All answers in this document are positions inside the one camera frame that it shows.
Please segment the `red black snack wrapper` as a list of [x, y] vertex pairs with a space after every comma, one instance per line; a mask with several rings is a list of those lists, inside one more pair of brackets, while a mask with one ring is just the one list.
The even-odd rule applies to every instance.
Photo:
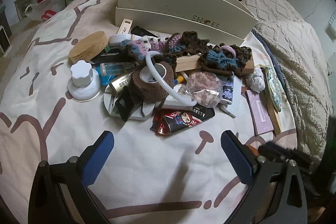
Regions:
[[213, 108], [199, 104], [191, 110], [161, 109], [155, 113], [151, 131], [157, 135], [170, 136], [197, 126], [215, 116]]

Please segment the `brown bandage tape roll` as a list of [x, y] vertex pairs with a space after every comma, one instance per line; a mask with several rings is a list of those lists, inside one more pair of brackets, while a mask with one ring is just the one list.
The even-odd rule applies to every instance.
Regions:
[[[165, 82], [173, 88], [174, 72], [172, 67], [165, 61], [156, 63], [154, 67]], [[132, 81], [134, 92], [146, 101], [163, 101], [169, 95], [157, 82], [147, 66], [136, 69], [132, 74]]]

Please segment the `brown leather pouch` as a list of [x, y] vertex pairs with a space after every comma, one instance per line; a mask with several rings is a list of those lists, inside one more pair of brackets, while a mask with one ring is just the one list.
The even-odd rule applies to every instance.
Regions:
[[255, 156], [258, 156], [259, 155], [259, 151], [257, 148], [251, 146], [251, 145], [245, 145], [246, 147], [248, 147], [250, 149], [250, 151], [255, 155]]

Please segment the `pink notebook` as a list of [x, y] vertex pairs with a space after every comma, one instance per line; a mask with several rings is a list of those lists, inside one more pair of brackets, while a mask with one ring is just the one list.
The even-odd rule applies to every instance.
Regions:
[[268, 113], [264, 94], [246, 90], [245, 96], [252, 115], [255, 135], [258, 136], [273, 131], [274, 127]]

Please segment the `wooden board piece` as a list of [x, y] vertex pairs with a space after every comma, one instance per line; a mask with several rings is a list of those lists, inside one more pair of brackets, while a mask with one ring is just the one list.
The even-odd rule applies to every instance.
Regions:
[[265, 94], [265, 99], [266, 99], [266, 107], [270, 116], [270, 120], [272, 122], [273, 128], [274, 128], [274, 135], [278, 136], [281, 133], [281, 125], [280, 125], [280, 118], [278, 115], [277, 110], [275, 109], [272, 98], [270, 96], [270, 92], [268, 89], [268, 85], [265, 84], [265, 89], [264, 89], [264, 94]]

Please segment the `white phone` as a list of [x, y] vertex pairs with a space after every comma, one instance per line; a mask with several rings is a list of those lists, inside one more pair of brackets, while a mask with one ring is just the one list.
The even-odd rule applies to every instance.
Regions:
[[236, 118], [240, 109], [242, 82], [236, 76], [232, 76], [223, 84], [223, 93], [219, 108], [232, 118]]

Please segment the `patterned bed sheet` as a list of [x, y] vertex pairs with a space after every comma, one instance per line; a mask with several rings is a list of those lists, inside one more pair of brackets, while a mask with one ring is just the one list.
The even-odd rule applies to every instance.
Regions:
[[63, 163], [80, 155], [105, 130], [114, 149], [90, 192], [112, 223], [223, 223], [244, 192], [221, 148], [221, 134], [235, 133], [258, 146], [273, 140], [297, 146], [291, 107], [284, 100], [281, 134], [254, 134], [245, 98], [236, 118], [222, 110], [169, 138], [150, 130], [152, 121], [123, 122], [106, 111], [99, 94], [87, 102], [67, 91], [68, 53], [96, 31], [116, 32], [117, 0], [75, 0], [45, 22], [1, 100], [1, 196], [20, 223], [27, 223], [29, 196], [40, 161]]

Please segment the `floral brocade pouch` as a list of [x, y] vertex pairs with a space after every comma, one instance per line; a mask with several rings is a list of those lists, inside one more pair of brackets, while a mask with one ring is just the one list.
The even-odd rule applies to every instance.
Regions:
[[265, 66], [264, 69], [269, 95], [276, 111], [279, 113], [282, 111], [282, 92], [277, 81], [277, 75], [269, 65]]

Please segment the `purple anime power bank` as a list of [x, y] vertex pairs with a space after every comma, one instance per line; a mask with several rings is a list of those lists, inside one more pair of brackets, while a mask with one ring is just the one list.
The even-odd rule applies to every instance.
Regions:
[[234, 78], [219, 76], [223, 86], [222, 86], [222, 96], [220, 99], [221, 104], [231, 105], [233, 101], [234, 92]]

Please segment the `white suction knob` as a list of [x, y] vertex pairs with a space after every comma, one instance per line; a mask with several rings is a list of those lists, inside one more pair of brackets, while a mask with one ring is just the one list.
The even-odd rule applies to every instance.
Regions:
[[101, 90], [100, 77], [90, 63], [80, 60], [71, 66], [70, 72], [67, 89], [75, 100], [84, 102], [98, 95]]

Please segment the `white crumpled ball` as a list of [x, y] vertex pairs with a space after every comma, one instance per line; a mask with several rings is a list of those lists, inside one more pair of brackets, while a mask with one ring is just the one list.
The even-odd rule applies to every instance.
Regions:
[[260, 93], [265, 87], [264, 73], [260, 67], [255, 67], [253, 73], [246, 78], [246, 83], [254, 92]]

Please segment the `white round tray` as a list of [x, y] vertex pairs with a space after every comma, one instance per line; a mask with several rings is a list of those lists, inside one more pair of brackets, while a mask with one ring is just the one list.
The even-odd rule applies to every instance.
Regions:
[[114, 95], [110, 86], [105, 88], [103, 96], [104, 106], [113, 118], [147, 121], [153, 114], [155, 102], [144, 101], [137, 94], [132, 93], [128, 86], [123, 87], [119, 95]]

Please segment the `metallic cylinder bottle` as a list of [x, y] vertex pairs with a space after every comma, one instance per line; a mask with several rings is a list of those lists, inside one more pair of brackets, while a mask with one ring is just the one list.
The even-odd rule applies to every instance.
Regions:
[[132, 79], [132, 74], [133, 72], [128, 72], [112, 79], [112, 81], [109, 83], [109, 87], [114, 96], [119, 95], [122, 92], [123, 87], [129, 85]]

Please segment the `clear bag of pink bits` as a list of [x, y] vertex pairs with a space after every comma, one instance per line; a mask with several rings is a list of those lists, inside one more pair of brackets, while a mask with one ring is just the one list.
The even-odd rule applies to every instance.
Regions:
[[223, 83], [215, 74], [194, 72], [186, 81], [185, 93], [192, 96], [199, 105], [213, 108], [221, 101], [222, 88]]

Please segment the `blue packaged item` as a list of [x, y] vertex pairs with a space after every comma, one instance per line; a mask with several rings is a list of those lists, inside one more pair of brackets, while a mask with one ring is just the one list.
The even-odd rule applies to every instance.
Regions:
[[100, 63], [94, 65], [94, 69], [98, 72], [101, 84], [107, 86], [112, 79], [130, 70], [131, 66], [131, 63]]

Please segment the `beige knitted blanket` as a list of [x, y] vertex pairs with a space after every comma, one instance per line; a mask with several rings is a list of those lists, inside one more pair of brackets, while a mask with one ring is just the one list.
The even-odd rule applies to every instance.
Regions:
[[321, 159], [333, 114], [328, 64], [314, 28], [287, 0], [243, 0], [284, 75], [298, 147]]

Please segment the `crocheted yarn scarf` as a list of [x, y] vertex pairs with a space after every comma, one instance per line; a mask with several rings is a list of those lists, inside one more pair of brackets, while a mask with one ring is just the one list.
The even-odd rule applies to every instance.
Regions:
[[195, 31], [175, 33], [168, 38], [142, 37], [138, 40], [124, 40], [118, 48], [138, 64], [145, 64], [145, 56], [149, 51], [159, 54], [153, 56], [153, 63], [164, 61], [173, 71], [176, 71], [177, 59], [181, 57], [199, 56], [201, 70], [219, 76], [241, 77], [243, 69], [252, 57], [252, 50], [248, 47], [236, 45], [227, 46], [221, 43], [218, 46], [209, 45], [208, 39], [198, 38]]

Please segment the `round cork lid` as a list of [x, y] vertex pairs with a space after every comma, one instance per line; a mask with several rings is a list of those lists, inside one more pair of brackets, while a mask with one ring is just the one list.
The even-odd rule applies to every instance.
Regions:
[[68, 54], [73, 64], [80, 60], [89, 62], [108, 45], [108, 38], [104, 31], [94, 32], [80, 40]]

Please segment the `wooden block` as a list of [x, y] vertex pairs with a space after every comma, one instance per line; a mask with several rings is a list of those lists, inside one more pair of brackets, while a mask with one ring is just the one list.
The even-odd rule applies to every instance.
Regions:
[[[176, 72], [182, 72], [182, 71], [191, 71], [194, 69], [199, 69], [201, 67], [201, 64], [199, 62], [200, 55], [192, 55], [192, 56], [182, 56], [178, 57], [176, 62]], [[253, 57], [246, 63], [245, 68], [243, 69], [244, 74], [252, 73], [254, 71], [254, 61]]]

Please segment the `small white heater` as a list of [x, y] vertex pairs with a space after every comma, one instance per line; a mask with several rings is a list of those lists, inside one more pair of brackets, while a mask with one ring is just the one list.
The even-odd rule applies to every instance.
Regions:
[[3, 26], [0, 26], [0, 51], [1, 51], [1, 56], [3, 56], [7, 52], [9, 47], [10, 47], [9, 38], [8, 38]]

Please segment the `wooden tag stick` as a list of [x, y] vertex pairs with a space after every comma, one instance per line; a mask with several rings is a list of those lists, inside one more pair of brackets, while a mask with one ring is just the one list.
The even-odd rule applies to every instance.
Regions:
[[128, 34], [131, 29], [132, 23], [133, 21], [131, 19], [124, 18], [121, 22], [117, 34]]

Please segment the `white plastic shopping bag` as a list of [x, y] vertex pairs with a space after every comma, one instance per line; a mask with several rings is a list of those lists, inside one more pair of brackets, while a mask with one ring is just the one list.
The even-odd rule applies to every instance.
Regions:
[[65, 0], [43, 0], [30, 4], [25, 9], [25, 16], [32, 20], [45, 22], [66, 7]]

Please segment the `white storage box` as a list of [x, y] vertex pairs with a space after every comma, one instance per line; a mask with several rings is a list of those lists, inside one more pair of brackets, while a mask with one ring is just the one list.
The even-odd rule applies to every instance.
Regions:
[[237, 46], [258, 22], [238, 0], [118, 0], [116, 25], [123, 19], [148, 31], [195, 31], [213, 44]]

